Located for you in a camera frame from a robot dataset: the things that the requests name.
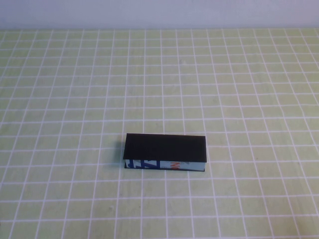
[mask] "grid pattern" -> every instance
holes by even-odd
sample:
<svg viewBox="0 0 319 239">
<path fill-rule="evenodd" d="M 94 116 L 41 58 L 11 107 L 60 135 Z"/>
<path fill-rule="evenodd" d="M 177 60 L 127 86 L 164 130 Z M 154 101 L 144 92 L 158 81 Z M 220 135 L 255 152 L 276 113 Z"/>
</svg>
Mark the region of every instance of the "grid pattern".
<svg viewBox="0 0 319 239">
<path fill-rule="evenodd" d="M 0 31 L 0 76 L 0 238 L 319 238 L 319 29 Z"/>
</svg>

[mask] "rectangular box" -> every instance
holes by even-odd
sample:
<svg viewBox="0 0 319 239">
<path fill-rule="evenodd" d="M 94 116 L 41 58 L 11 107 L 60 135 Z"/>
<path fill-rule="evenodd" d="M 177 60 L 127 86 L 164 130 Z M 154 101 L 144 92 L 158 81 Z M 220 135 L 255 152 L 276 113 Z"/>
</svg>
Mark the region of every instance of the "rectangular box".
<svg viewBox="0 0 319 239">
<path fill-rule="evenodd" d="M 126 168 L 205 171 L 205 136 L 128 133 Z"/>
</svg>

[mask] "cutting mat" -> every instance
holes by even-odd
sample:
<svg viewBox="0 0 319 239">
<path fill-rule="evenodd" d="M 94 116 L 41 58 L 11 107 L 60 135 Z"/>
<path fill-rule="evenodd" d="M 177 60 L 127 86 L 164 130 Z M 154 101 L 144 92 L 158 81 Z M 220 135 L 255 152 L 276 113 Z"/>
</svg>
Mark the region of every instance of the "cutting mat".
<svg viewBox="0 0 319 239">
<path fill-rule="evenodd" d="M 319 238 L 319 29 L 0 31 L 0 238 Z M 124 169 L 205 135 L 206 171 Z"/>
</svg>

